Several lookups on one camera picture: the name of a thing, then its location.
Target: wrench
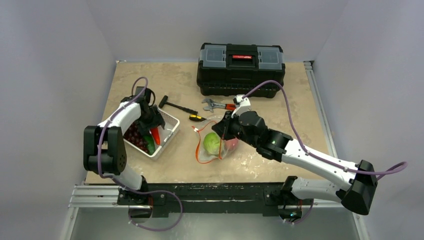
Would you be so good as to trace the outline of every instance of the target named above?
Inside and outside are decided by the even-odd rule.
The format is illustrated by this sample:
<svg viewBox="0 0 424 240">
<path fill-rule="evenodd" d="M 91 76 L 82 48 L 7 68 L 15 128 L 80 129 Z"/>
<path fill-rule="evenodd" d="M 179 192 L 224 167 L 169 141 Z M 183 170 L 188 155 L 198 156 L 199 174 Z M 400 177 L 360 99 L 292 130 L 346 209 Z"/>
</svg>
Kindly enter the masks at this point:
<svg viewBox="0 0 424 240">
<path fill-rule="evenodd" d="M 205 98 L 201 103 L 202 104 L 207 103 L 207 106 L 205 106 L 203 110 L 211 111 L 212 113 L 214 112 L 214 109 L 227 109 L 231 111 L 236 109 L 235 104 L 218 103 L 218 102 L 214 102 L 210 98 Z"/>
</svg>

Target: hammer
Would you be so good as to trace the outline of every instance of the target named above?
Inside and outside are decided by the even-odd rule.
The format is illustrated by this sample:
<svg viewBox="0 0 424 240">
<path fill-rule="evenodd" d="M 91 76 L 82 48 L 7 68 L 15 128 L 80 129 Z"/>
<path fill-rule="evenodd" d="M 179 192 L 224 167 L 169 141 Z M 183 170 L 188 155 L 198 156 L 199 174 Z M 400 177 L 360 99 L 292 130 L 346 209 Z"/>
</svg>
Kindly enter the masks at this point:
<svg viewBox="0 0 424 240">
<path fill-rule="evenodd" d="M 165 104 L 168 104 L 170 106 L 173 106 L 174 108 L 177 108 L 177 109 L 181 109 L 184 112 L 189 113 L 189 114 L 194 114 L 194 115 L 197 115 L 198 114 L 198 111 L 191 110 L 190 108 L 183 107 L 183 106 L 178 106 L 178 105 L 175 105 L 173 103 L 168 102 L 168 96 L 167 95 L 163 96 L 162 100 L 159 103 L 159 108 L 163 108 Z"/>
</svg>

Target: red label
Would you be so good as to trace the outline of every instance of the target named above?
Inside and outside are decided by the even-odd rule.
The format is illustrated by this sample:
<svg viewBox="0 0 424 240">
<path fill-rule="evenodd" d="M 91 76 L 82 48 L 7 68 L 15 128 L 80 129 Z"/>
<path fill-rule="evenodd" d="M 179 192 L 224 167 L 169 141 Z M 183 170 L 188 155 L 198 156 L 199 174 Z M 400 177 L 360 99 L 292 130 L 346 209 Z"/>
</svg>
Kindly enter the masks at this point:
<svg viewBox="0 0 424 240">
<path fill-rule="evenodd" d="M 233 59 L 252 59 L 252 56 L 250 55 L 233 55 Z"/>
</svg>

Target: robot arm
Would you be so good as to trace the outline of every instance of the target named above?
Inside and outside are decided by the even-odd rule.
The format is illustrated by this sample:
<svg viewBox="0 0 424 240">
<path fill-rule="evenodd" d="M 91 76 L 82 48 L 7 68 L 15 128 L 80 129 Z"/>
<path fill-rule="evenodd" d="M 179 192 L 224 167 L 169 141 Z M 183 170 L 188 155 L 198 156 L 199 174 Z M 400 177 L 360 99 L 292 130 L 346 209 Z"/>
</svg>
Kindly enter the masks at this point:
<svg viewBox="0 0 424 240">
<path fill-rule="evenodd" d="M 250 102 L 242 95 L 234 98 L 236 109 L 227 111 L 212 129 L 223 139 L 238 138 L 256 148 L 264 158 L 304 168 L 326 180 L 297 178 L 290 183 L 291 193 L 299 199 L 323 199 L 341 202 L 352 212 L 367 215 L 377 188 L 375 176 L 353 173 L 347 169 L 374 172 L 373 165 L 362 160 L 360 164 L 341 160 L 310 147 L 304 152 L 300 143 L 291 136 L 269 129 L 262 117 L 250 111 Z M 344 167 L 340 169 L 312 156 L 313 153 Z"/>
<path fill-rule="evenodd" d="M 159 113 L 157 106 L 150 106 L 150 96 L 152 91 L 146 88 L 144 94 L 134 103 L 125 107 L 129 101 L 137 96 L 143 87 L 137 87 L 135 95 L 125 97 L 119 104 L 119 108 L 112 113 L 108 119 L 112 119 L 107 126 L 103 142 L 107 142 L 107 148 L 101 150 L 102 175 L 113 177 L 121 184 L 133 190 L 140 190 L 143 176 L 136 173 L 127 165 L 127 152 L 123 134 L 131 124 L 136 123 L 141 134 L 147 133 L 151 128 L 158 126 L 165 127 L 165 121 Z M 97 149 L 100 140 L 100 133 L 105 127 L 105 120 L 97 126 L 87 126 L 84 130 L 84 168 L 87 171 L 98 173 Z"/>
</svg>

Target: wooden table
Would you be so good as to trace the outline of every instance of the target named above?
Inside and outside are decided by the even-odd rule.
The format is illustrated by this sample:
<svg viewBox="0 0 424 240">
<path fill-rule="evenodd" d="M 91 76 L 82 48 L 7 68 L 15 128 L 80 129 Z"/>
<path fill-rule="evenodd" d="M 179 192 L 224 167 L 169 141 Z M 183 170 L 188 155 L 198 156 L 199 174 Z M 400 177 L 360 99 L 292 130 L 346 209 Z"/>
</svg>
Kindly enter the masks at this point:
<svg viewBox="0 0 424 240">
<path fill-rule="evenodd" d="M 168 101 L 197 110 L 200 116 L 224 115 L 224 109 L 214 113 L 204 111 L 205 98 L 196 85 L 197 63 L 126 63 L 116 66 L 115 75 L 104 109 L 103 120 L 117 109 L 121 99 L 131 94 L 134 80 L 140 76 L 149 79 L 148 87 L 156 94 L 156 104 L 164 95 Z M 287 92 L 294 125 L 303 142 L 318 151 L 328 153 L 322 125 L 318 116 L 309 81 L 301 62 L 286 63 L 284 89 Z M 232 97 L 210 96 L 214 101 L 232 103 Z M 250 97 L 252 110 L 257 111 L 269 128 L 295 138 L 287 117 L 283 94 L 272 98 Z M 125 144 L 127 164 L 145 176 L 148 183 L 236 183 L 283 182 L 287 176 L 320 179 L 319 176 L 297 166 L 261 157 L 256 150 L 240 142 L 237 150 L 227 158 L 209 164 L 199 164 L 195 158 L 198 135 L 193 131 L 189 114 L 165 105 L 163 110 L 180 120 L 180 129 L 157 160 L 151 160 Z M 88 172 L 86 184 L 112 183 Z"/>
</svg>

